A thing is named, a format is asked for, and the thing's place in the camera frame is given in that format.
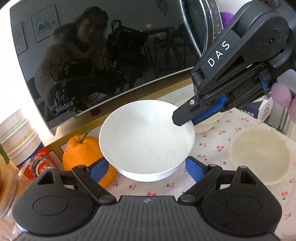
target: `blue gripper pad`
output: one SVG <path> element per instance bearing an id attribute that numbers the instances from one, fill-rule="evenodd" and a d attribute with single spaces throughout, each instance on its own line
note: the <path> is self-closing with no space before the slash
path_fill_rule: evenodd
<path id="1" fill-rule="evenodd" d="M 192 119 L 193 125 L 197 125 L 197 124 L 201 123 L 202 121 L 208 119 L 212 115 L 222 111 L 226 100 L 227 100 L 227 96 L 225 94 L 221 95 L 216 100 L 214 100 L 214 106 L 207 109 L 205 112 L 201 113 L 200 115 L 198 115 L 194 119 Z"/>
<path id="2" fill-rule="evenodd" d="M 104 158 L 100 158 L 87 167 L 87 173 L 95 182 L 99 182 L 108 172 L 109 162 Z"/>
<path id="3" fill-rule="evenodd" d="M 199 162 L 192 156 L 189 156 L 186 158 L 185 167 L 186 167 L 186 171 L 196 182 L 200 181 L 204 177 L 207 171 L 207 166 Z"/>

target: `blue clip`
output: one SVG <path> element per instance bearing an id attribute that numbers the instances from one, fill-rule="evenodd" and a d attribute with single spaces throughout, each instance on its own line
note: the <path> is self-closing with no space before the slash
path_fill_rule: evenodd
<path id="1" fill-rule="evenodd" d="M 196 125 L 202 122 L 203 120 L 211 117 L 213 114 L 216 114 L 222 111 L 226 100 L 227 100 L 227 96 L 225 94 L 218 97 L 216 100 L 214 100 L 214 106 L 207 109 L 205 112 L 201 113 L 200 115 L 198 115 L 192 120 L 193 124 Z"/>
<path id="2" fill-rule="evenodd" d="M 268 84 L 266 84 L 263 80 L 263 78 L 259 75 L 259 79 L 261 81 L 262 87 L 265 91 L 267 91 L 269 89 Z"/>

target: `hand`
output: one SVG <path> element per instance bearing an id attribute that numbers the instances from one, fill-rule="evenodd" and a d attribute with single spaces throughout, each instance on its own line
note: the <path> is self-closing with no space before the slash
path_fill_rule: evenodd
<path id="1" fill-rule="evenodd" d="M 290 119 L 296 123 L 296 99 L 292 99 L 288 87 L 282 83 L 274 83 L 271 88 L 271 97 L 274 103 L 288 108 Z"/>

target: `ribbed black surface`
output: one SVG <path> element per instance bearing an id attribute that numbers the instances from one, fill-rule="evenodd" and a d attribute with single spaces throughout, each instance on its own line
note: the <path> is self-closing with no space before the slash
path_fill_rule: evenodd
<path id="1" fill-rule="evenodd" d="M 81 229 L 60 237 L 22 234 L 17 241 L 277 241 L 274 235 L 246 239 L 227 236 L 208 226 L 193 206 L 172 196 L 123 196 L 102 206 Z"/>

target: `white logo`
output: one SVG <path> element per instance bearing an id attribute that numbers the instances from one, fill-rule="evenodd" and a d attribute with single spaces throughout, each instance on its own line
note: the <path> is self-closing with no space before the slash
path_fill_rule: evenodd
<path id="1" fill-rule="evenodd" d="M 151 203 L 151 202 L 152 202 L 152 200 L 150 198 L 144 199 L 144 203 L 146 203 L 146 204 Z"/>
<path id="2" fill-rule="evenodd" d="M 70 101 L 70 103 L 66 103 L 66 104 L 63 104 L 62 106 L 58 106 L 58 105 L 54 105 L 50 108 L 50 112 L 52 115 L 59 115 L 59 113 L 65 109 L 67 109 L 68 107 L 70 106 L 73 106 L 73 102 Z"/>

